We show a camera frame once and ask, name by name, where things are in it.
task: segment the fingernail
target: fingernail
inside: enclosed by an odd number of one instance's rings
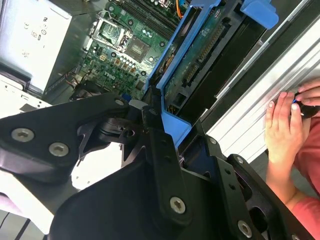
[[[294,104],[291,105],[291,108],[292,108],[292,110],[297,110],[298,109],[298,105],[294,103]]]
[[[280,93],[280,98],[285,98],[287,96],[287,93],[286,92],[281,92]]]

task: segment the silver screw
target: silver screw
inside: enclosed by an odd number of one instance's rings
[[[26,143],[35,138],[35,134],[28,128],[17,128],[11,132],[11,137],[21,143]]]
[[[124,105],[124,102],[121,101],[121,100],[119,100],[119,99],[116,99],[116,100],[115,100],[115,103],[116,103],[116,104],[119,104],[119,105],[121,105],[121,106]]]
[[[211,142],[212,144],[217,144],[217,141],[214,140],[212,137],[210,137],[210,142]]]
[[[62,142],[54,142],[49,146],[49,152],[56,157],[64,157],[69,153],[69,148]]]
[[[239,157],[239,156],[236,157],[236,160],[237,160],[238,163],[240,163],[240,164],[243,164],[243,163],[244,163],[244,160],[243,160],[241,157]]]
[[[252,237],[252,231],[249,225],[245,221],[238,221],[238,228],[243,235],[245,235],[248,239]]]
[[[186,211],[186,205],[185,205],[184,201],[182,201],[181,198],[179,198],[177,196],[173,196],[170,199],[170,207],[177,214],[183,214]]]
[[[295,234],[292,234],[291,237],[292,237],[292,240],[300,240],[300,238],[298,238],[298,236]]]
[[[152,108],[149,109],[149,112],[152,113],[153,115],[157,115],[157,112]]]

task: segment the black plastic bracket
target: black plastic bracket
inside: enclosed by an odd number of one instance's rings
[[[2,118],[0,167],[40,182],[66,181],[95,126],[109,118],[124,118],[128,110],[124,99],[106,93]],[[21,128],[33,137],[15,140],[13,131]],[[49,151],[53,143],[66,145],[67,154],[53,155]]]

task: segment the black mount arm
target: black mount arm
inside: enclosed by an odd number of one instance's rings
[[[59,183],[110,142],[122,144],[123,167],[70,197],[50,240],[313,239],[249,164],[226,158],[201,124],[177,154],[153,87],[143,102],[105,93],[0,119],[0,166]]]

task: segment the silver metal panel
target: silver metal panel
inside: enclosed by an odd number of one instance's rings
[[[271,100],[281,91],[320,75],[320,17],[207,132],[222,152],[240,154],[252,162],[265,149],[264,118]]]
[[[77,65],[99,11],[82,0],[9,0],[3,8],[0,62],[30,77],[40,94]]]

